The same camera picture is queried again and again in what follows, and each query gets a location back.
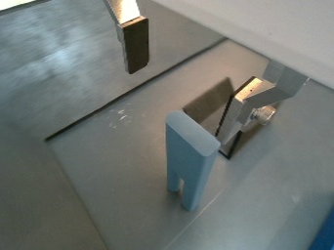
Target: blue panel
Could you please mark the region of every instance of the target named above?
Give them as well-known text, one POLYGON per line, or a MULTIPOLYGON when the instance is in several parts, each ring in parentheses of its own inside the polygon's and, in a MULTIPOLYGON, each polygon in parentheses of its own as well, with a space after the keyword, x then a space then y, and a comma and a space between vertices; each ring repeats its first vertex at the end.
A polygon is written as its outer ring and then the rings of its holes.
POLYGON ((309 250, 334 250, 334 210, 326 219, 309 250))
POLYGON ((193 211, 202 197, 221 147, 211 134, 182 112, 167 115, 167 186, 179 191, 185 180, 183 205, 193 211))

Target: gray surface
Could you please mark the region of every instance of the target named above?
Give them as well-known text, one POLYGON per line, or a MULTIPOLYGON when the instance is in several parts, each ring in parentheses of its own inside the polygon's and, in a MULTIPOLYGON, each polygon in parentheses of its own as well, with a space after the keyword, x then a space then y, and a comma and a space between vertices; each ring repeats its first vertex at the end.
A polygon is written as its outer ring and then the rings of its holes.
POLYGON ((221 39, 142 4, 152 20, 152 65, 132 76, 102 1, 54 0, 2 13, 2 250, 106 249, 43 139, 221 39))
POLYGON ((0 249, 106 250, 46 144, 0 121, 0 249))
POLYGON ((124 70, 102 0, 55 0, 0 16, 0 111, 46 138, 203 48, 221 35, 148 0, 151 61, 124 70))
POLYGON ((218 157, 198 210, 166 188, 166 114, 227 76, 241 86, 266 63, 226 42, 50 142, 110 248, 307 248, 334 201, 334 93, 322 85, 279 106, 233 160, 218 157))

